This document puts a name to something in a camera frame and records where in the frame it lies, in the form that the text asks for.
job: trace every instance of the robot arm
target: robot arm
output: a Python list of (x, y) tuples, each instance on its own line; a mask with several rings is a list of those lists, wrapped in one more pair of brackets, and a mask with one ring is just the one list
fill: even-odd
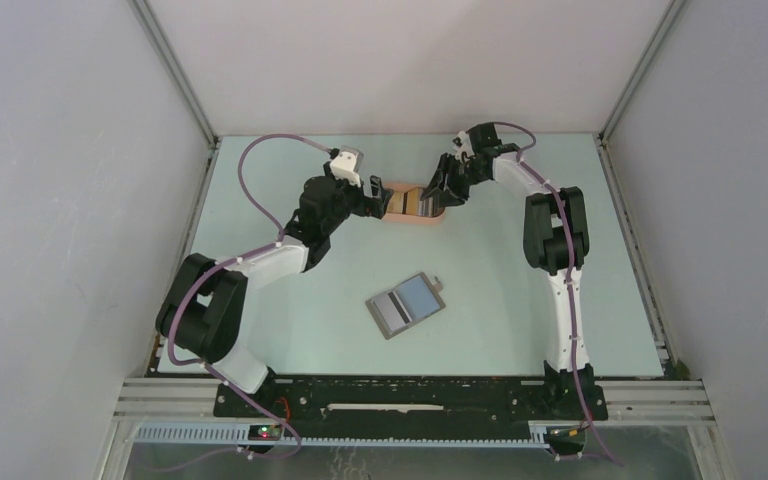
[[(529, 265), (542, 269), (547, 294), (551, 298), (552, 335), (547, 344), (547, 376), (572, 370), (572, 315), (567, 295), (566, 268), (569, 251), (563, 228), (558, 219), (558, 207), (544, 184), (532, 176), (517, 161), (518, 147), (504, 144), (492, 123), (477, 125), (460, 132), (454, 139), (456, 153), (440, 157), (437, 170), (425, 190), (424, 198), (436, 196), (443, 206), (462, 205), (469, 199), (472, 185), (495, 180), (516, 196), (525, 200), (523, 250)], [(564, 201), (575, 245), (575, 266), (570, 281), (573, 285), (575, 320), (578, 341), (576, 366), (587, 369), (589, 357), (582, 339), (581, 302), (579, 287), (584, 256), (590, 249), (584, 198), (576, 187), (559, 191)]]
[[(284, 227), (282, 237), (251, 255), (219, 270), (198, 290), (207, 304), (194, 297), (184, 308), (175, 344), (210, 363), (243, 391), (254, 393), (269, 368), (244, 345), (237, 345), (246, 292), (280, 278), (315, 267), (331, 248), (330, 235), (351, 216), (382, 218), (392, 192), (381, 179), (370, 177), (372, 196), (363, 193), (358, 167), (363, 154), (343, 147), (331, 153), (324, 175), (305, 182), (299, 208)], [(184, 259), (157, 316), (156, 328), (169, 335), (173, 318), (187, 291), (217, 261), (195, 253)]]

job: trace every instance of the white wall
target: white wall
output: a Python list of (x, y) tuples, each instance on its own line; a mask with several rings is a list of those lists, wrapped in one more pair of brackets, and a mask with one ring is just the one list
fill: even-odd
[(669, 0), (152, 1), (220, 134), (598, 131)]
[(205, 156), (126, 1), (0, 1), (0, 479), (92, 475)]
[(768, 478), (768, 2), (690, 2), (611, 151), (683, 358)]

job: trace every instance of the transparent panel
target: transparent panel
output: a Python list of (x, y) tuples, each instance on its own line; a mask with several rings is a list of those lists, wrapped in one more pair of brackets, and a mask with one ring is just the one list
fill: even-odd
[[(687, 430), (681, 427), (602, 428), (612, 451), (625, 462), (618, 467), (604, 460), (556, 463), (538, 449), (454, 448), (325, 448), (302, 449), (284, 460), (249, 461), (234, 453), (219, 454), (172, 472), (153, 472), (181, 464), (216, 446), (137, 444), (126, 478), (216, 480), (357, 479), (357, 480), (461, 480), (475, 478), (588, 480), (698, 479), (700, 478)], [(585, 451), (598, 452), (591, 439)]]

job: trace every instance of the wire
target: wire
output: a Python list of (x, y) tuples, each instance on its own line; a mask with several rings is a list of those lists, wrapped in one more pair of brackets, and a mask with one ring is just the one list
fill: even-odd
[(187, 460), (186, 462), (179, 463), (178, 465), (172, 465), (170, 467), (151, 467), (149, 465), (145, 465), (144, 463), (140, 462), (138, 463), (139, 467), (143, 470), (148, 470), (149, 472), (155, 472), (155, 473), (171, 473), (171, 472), (177, 472), (178, 470), (183, 470), (190, 465), (194, 465), (202, 460), (206, 460), (214, 455), (219, 455), (222, 453), (231, 453), (231, 452), (237, 452), (239, 451), (239, 447), (223, 447), (223, 448), (217, 448), (215, 450), (211, 450), (209, 452), (203, 453), (199, 455), (198, 457), (192, 458), (190, 460)]
[(287, 401), (284, 397), (278, 397), (277, 400), (275, 400), (275, 403), (282, 403), (284, 404), (284, 410), (287, 412), (287, 416), (284, 417), (285, 422), (290, 421), (290, 402)]
[[(266, 140), (270, 140), (273, 138), (288, 138), (291, 140), (297, 140), (299, 142), (305, 143), (307, 145), (310, 145), (314, 148), (317, 148), (319, 150), (322, 150), (325, 153), (330, 153), (331, 149), (328, 147), (321, 145), (319, 143), (314, 142), (313, 140), (308, 140), (307, 138), (301, 137), (299, 135), (292, 135), (292, 134), (285, 134), (285, 133), (276, 133), (271, 135), (264, 135), (262, 137), (257, 138), (255, 141), (250, 143), (245, 150), (243, 150), (242, 155), (240, 155), (240, 162), (237, 165), (237, 176), (240, 180), (240, 187), (243, 189), (243, 193), (246, 195), (246, 198), (249, 199), (249, 201), (254, 205), (261, 213), (263, 213), (277, 228), (278, 228), (278, 238), (277, 242), (280, 242), (284, 238), (284, 229), (281, 226), (281, 224), (278, 222), (278, 220), (269, 213), (266, 208), (264, 208), (255, 198), (251, 195), (249, 192), (249, 189), (246, 187), (246, 182), (243, 180), (243, 163), (246, 160), (246, 157), (248, 156), (249, 152), (252, 150), (252, 148), (255, 147), (255, 145), (264, 142)], [(216, 370), (213, 365), (210, 365), (209, 363), (205, 362), (204, 360), (200, 358), (194, 358), (190, 360), (181, 360), (175, 355), (175, 336), (178, 333), (178, 325), (181, 323), (181, 317), (184, 315), (184, 310), (186, 309), (187, 305), (190, 304), (192, 299), (196, 296), (197, 292), (201, 288), (202, 285), (209, 279), (211, 276), (213, 276), (216, 272), (222, 270), (225, 267), (231, 266), (235, 263), (241, 262), (242, 260), (245, 260), (249, 257), (258, 255), (260, 253), (263, 253), (267, 250), (270, 250), (275, 247), (274, 243), (266, 244), (262, 247), (256, 248), (254, 250), (251, 250), (249, 252), (246, 252), (242, 255), (238, 255), (236, 257), (230, 258), (228, 260), (224, 260), (222, 262), (218, 262), (216, 265), (208, 269), (204, 274), (202, 274), (201, 277), (199, 277), (195, 283), (190, 287), (189, 290), (187, 290), (187, 293), (184, 294), (184, 298), (181, 300), (180, 305), (178, 305), (177, 310), (175, 310), (175, 315), (172, 317), (172, 323), (169, 326), (169, 333), (167, 335), (168, 339), (168, 348), (166, 349), (166, 353), (169, 356), (169, 361), (172, 362), (173, 365), (177, 366), (183, 366), (183, 365), (191, 365), (194, 363), (200, 363), (204, 369), (216, 377), (220, 382), (222, 382), (224, 385), (226, 385), (228, 388), (230, 388), (234, 393), (240, 396), (246, 403), (248, 403), (252, 408), (260, 412), (261, 414), (265, 415), (266, 417), (276, 421), (279, 425), (281, 425), (285, 431), (290, 432), (290, 434), (293, 436), (293, 438), (296, 440), (296, 445), (290, 452), (287, 453), (279, 453), (279, 454), (262, 454), (257, 452), (252, 452), (248, 449), (243, 449), (242, 447), (224, 447), (219, 448), (216, 450), (212, 450), (210, 452), (207, 452), (199, 457), (196, 457), (192, 460), (189, 460), (187, 462), (184, 462), (180, 465), (176, 465), (174, 467), (166, 467), (163, 469), (153, 469), (152, 467), (144, 467), (147, 469), (152, 469), (153, 471), (158, 472), (172, 472), (176, 470), (180, 470), (182, 468), (186, 468), (196, 462), (199, 462), (201, 460), (204, 460), (205, 458), (212, 457), (213, 455), (218, 455), (220, 453), (227, 453), (227, 452), (238, 452), (241, 453), (243, 451), (248, 453), (249, 458), (253, 457), (261, 457), (261, 458), (287, 458), (294, 454), (296, 454), (299, 450), (302, 448), (302, 437), (299, 435), (299, 433), (290, 426), (287, 421), (290, 419), (290, 406), (287, 403), (286, 399), (284, 400), (285, 406), (287, 408), (287, 418), (283, 419), (278, 417), (277, 415), (273, 414), (266, 408), (264, 408), (262, 405), (257, 403), (254, 399), (252, 399), (246, 392), (244, 392), (239, 386), (234, 384), (231, 380), (228, 379), (225, 375), (223, 375), (221, 372)]]
[(599, 435), (599, 431), (596, 429), (596, 426), (593, 424), (593, 415), (590, 413), (590, 409), (587, 408), (587, 402), (584, 400), (584, 392), (581, 389), (581, 380), (578, 378), (578, 366), (576, 365), (576, 358), (575, 353), (578, 351), (577, 348), (577, 342), (578, 342), (578, 325), (576, 321), (575, 316), (575, 293), (573, 292), (572, 288), (572, 272), (573, 269), (575, 269), (575, 247), (573, 245), (572, 241), (572, 233), (570, 232), (570, 226), (569, 226), (569, 219), (567, 219), (566, 211), (564, 210), (564, 202), (561, 200), (561, 196), (558, 193), (558, 191), (549, 184), (549, 182), (546, 181), (543, 176), (541, 176), (536, 170), (534, 170), (528, 163), (526, 163), (522, 159), (523, 153), (528, 150), (529, 148), (533, 148), (535, 145), (537, 145), (537, 138), (534, 136), (533, 133), (526, 130), (523, 127), (520, 127), (519, 125), (515, 125), (513, 123), (508, 122), (493, 122), (496, 125), (503, 125), (506, 127), (515, 128), (517, 130), (520, 130), (524, 132), (525, 134), (529, 135), (532, 138), (531, 145), (527, 145), (525, 147), (520, 148), (517, 150), (516, 160), (517, 165), (522, 167), (523, 170), (528, 172), (529, 175), (534, 177), (535, 180), (537, 180), (538, 183), (543, 185), (547, 190), (549, 190), (549, 193), (552, 194), (552, 197), (555, 199), (555, 203), (558, 205), (558, 216), (561, 218), (561, 225), (564, 229), (564, 237), (566, 237), (567, 241), (567, 254), (569, 257), (569, 266), (567, 267), (567, 273), (566, 273), (566, 284), (567, 284), (567, 295), (569, 297), (569, 304), (570, 304), (570, 319), (572, 321), (572, 355), (570, 358), (571, 366), (572, 368), (572, 378), (575, 382), (575, 391), (578, 395), (578, 401), (581, 404), (581, 410), (584, 412), (584, 419), (587, 421), (587, 424), (590, 427), (590, 430), (593, 432), (593, 436), (596, 437), (596, 441), (599, 442), (599, 446), (602, 447), (602, 450), (605, 452), (605, 458), (609, 459), (610, 461), (614, 462), (615, 464), (619, 466), (623, 466), (623, 463), (614, 456), (613, 453), (611, 453), (611, 450), (608, 448), (608, 446), (605, 444), (605, 442), (602, 440), (602, 436)]
[(248, 187), (246, 187), (246, 181), (243, 180), (243, 162), (246, 161), (246, 156), (248, 156), (249, 152), (252, 148), (254, 148), (257, 144), (261, 142), (265, 142), (266, 140), (271, 140), (273, 138), (288, 138), (290, 140), (297, 140), (299, 142), (305, 143), (307, 145), (310, 145), (313, 148), (317, 148), (319, 150), (322, 150), (325, 153), (330, 153), (331, 149), (326, 147), (325, 145), (322, 145), (320, 143), (314, 142), (313, 140), (304, 138), (300, 135), (293, 135), (292, 133), (272, 133), (269, 135), (264, 135), (252, 143), (250, 143), (245, 150), (243, 150), (243, 154), (240, 155), (240, 163), (237, 165), (237, 179), (240, 181), (240, 187), (243, 188), (243, 193), (246, 195), (246, 198), (249, 199), (249, 201), (252, 203), (252, 205), (255, 206), (258, 210), (260, 210), (260, 213), (264, 214), (266, 218), (269, 219), (269, 221), (272, 222), (273, 225), (278, 229), (278, 241), (284, 239), (284, 227), (281, 225), (281, 222), (278, 221), (277, 218), (275, 218), (274, 215), (269, 213), (269, 211), (263, 207), (263, 205), (260, 204), (257, 200), (254, 199), (252, 194), (249, 192)]

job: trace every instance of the light blue table surface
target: light blue table surface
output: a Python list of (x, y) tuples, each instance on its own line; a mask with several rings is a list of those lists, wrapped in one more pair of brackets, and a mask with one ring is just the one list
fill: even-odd
[[(364, 153), (368, 182), (425, 184), (453, 135), (310, 137)], [(246, 200), (237, 162), (255, 137), (225, 137), (198, 223), (193, 252), (229, 257), (275, 239)], [(503, 135), (520, 145), (521, 135)], [(252, 150), (243, 169), (252, 195), (282, 223), (305, 180), (327, 156), (292, 140)], [(584, 192), (590, 230), (581, 301), (584, 341), (597, 375), (662, 374), (599, 157), (588, 134), (544, 134), (529, 162), (554, 185)], [(438, 226), (351, 217), (314, 269), (249, 292), (239, 342), (279, 373), (542, 375), (550, 319), (543, 272), (522, 250), (524, 202), (493, 182)], [(364, 302), (424, 271), (443, 283), (446, 308), (385, 340)], [(165, 354), (159, 371), (182, 371)]]

